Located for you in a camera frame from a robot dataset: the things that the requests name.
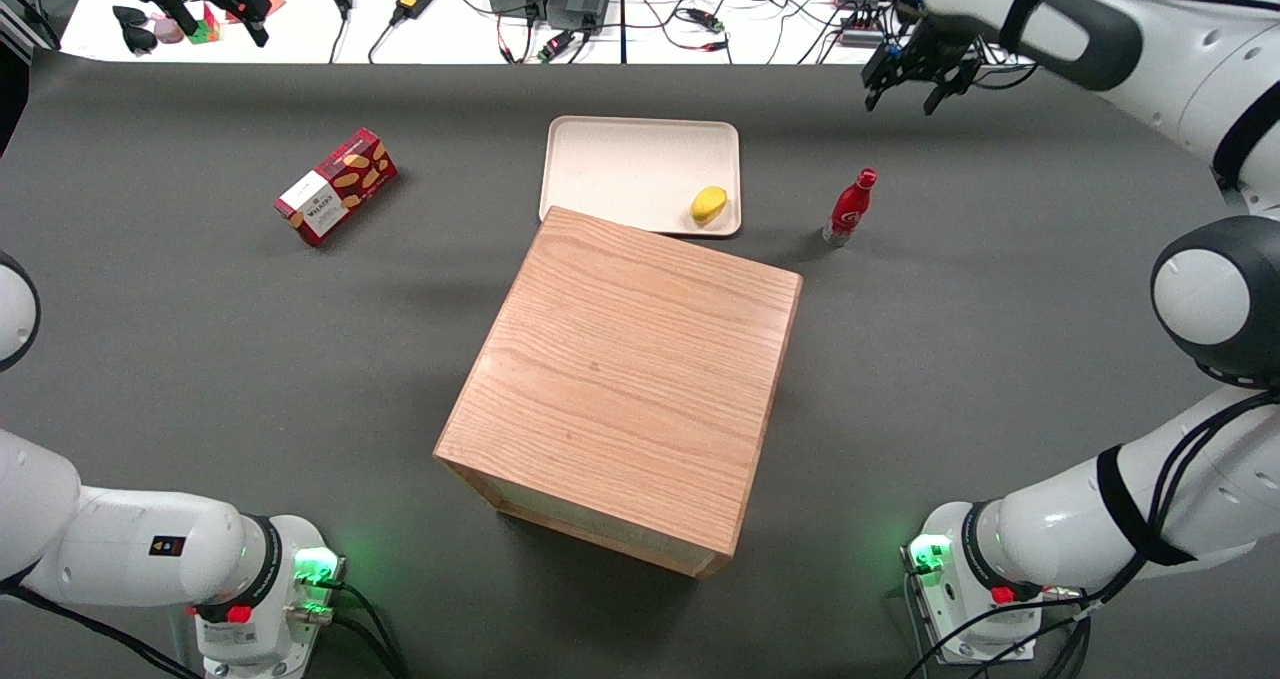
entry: white desk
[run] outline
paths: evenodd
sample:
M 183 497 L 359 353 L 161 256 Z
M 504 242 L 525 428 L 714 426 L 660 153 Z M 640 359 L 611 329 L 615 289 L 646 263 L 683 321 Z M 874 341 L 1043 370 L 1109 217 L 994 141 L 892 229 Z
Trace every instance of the white desk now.
M 387 27 L 396 0 L 355 0 L 351 26 L 338 51 L 339 63 L 364 63 L 375 37 Z M 481 9 L 488 0 L 470 0 Z M 681 6 L 713 10 L 721 0 L 686 0 Z M 806 0 L 795 0 L 804 3 Z M 270 41 L 259 49 L 243 27 L 224 24 L 221 41 L 207 45 L 160 45 L 146 56 L 134 58 L 124 46 L 120 29 L 111 15 L 111 5 L 137 6 L 147 14 L 157 13 L 155 5 L 137 0 L 79 0 L 63 36 L 63 50 L 78 56 L 109 61 L 195 61 L 195 63 L 276 63 L 323 64 L 329 59 L 329 49 L 338 32 L 339 17 L 333 0 L 285 0 L 285 5 L 266 20 Z M 650 0 L 663 19 L 671 14 L 672 0 Z M 822 31 L 823 20 L 835 12 L 833 0 L 812 0 L 808 10 L 786 20 L 782 17 L 796 9 L 795 4 L 778 8 L 750 0 L 728 0 L 719 12 L 731 38 L 733 61 L 737 64 L 764 64 L 778 46 L 776 64 L 795 64 L 813 45 Z M 618 0 L 613 0 L 607 23 L 620 22 Z M 643 0 L 627 0 L 627 60 L 632 64 L 724 64 L 723 51 L 700 53 L 672 46 L 659 29 L 654 12 Z M 522 19 L 503 19 L 507 44 L 517 55 L 525 46 Z M 476 13 L 462 0 L 435 0 L 416 20 L 410 20 L 392 32 L 380 46 L 375 60 L 379 64 L 503 64 L 497 46 L 498 22 L 492 15 Z M 675 20 L 668 26 L 672 38 L 681 44 L 703 45 L 721 38 L 687 22 Z M 538 49 L 556 32 L 544 23 L 534 32 Z M 620 61 L 621 28 L 604 29 L 582 51 L 579 63 L 617 64 Z M 809 55 L 814 63 L 818 53 Z M 870 50 L 836 47 L 828 55 L 831 64 L 863 64 Z M 567 56 L 557 63 L 567 61 Z

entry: black strap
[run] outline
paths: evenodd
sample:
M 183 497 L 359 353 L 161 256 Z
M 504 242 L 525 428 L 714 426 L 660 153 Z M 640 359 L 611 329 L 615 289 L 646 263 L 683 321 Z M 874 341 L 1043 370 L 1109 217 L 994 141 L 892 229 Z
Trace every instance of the black strap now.
M 1098 493 L 1106 505 L 1111 520 L 1120 528 L 1124 538 L 1133 544 L 1138 556 L 1161 566 L 1176 566 L 1196 561 L 1196 557 L 1170 544 L 1155 532 L 1147 519 L 1138 511 L 1138 505 L 1120 477 L 1120 447 L 1116 445 L 1098 455 Z
M 1023 41 L 1023 29 L 1027 28 L 1027 19 L 1032 15 L 1032 9 L 1041 0 L 1014 0 L 1005 15 L 1005 27 L 1000 28 L 1000 46 L 1010 54 L 1018 54 L 1018 45 Z
M 0 579 L 0 596 L 12 593 L 14 589 L 22 585 L 23 579 L 26 579 L 32 571 L 36 570 L 36 564 L 32 564 L 27 569 L 14 574 L 13 577 L 5 577 Z
M 1213 170 L 1217 172 L 1222 186 L 1231 188 L 1239 186 L 1244 160 L 1276 122 L 1280 122 L 1280 82 L 1271 85 L 1271 88 L 1253 101 L 1219 142 L 1213 154 Z

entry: wood grain surface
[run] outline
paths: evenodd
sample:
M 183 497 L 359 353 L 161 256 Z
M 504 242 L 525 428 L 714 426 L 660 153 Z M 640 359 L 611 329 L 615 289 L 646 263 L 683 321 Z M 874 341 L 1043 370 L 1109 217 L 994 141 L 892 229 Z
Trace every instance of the wood grain surface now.
M 800 286 L 553 209 L 435 456 L 731 556 Z

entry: white tray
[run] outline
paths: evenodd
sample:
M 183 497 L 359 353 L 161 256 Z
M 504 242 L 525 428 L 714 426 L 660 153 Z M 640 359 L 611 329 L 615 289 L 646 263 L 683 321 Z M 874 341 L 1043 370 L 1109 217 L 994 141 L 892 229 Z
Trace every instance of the white tray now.
M 552 122 L 538 218 L 552 206 L 663 234 L 727 237 L 742 224 L 737 129 L 722 122 L 562 117 Z M 699 227 L 698 192 L 728 192 Z

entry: box label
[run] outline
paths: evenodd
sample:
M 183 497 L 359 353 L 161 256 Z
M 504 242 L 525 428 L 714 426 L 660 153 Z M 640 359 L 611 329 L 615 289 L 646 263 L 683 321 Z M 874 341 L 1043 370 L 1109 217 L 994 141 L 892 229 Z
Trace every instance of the box label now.
M 329 229 L 347 215 L 348 209 L 342 205 L 338 192 L 328 182 L 316 191 L 315 197 L 302 205 L 302 220 L 316 233 L 317 237 L 329 233 Z
M 205 624 L 205 642 L 211 644 L 252 644 L 257 641 L 256 624 Z

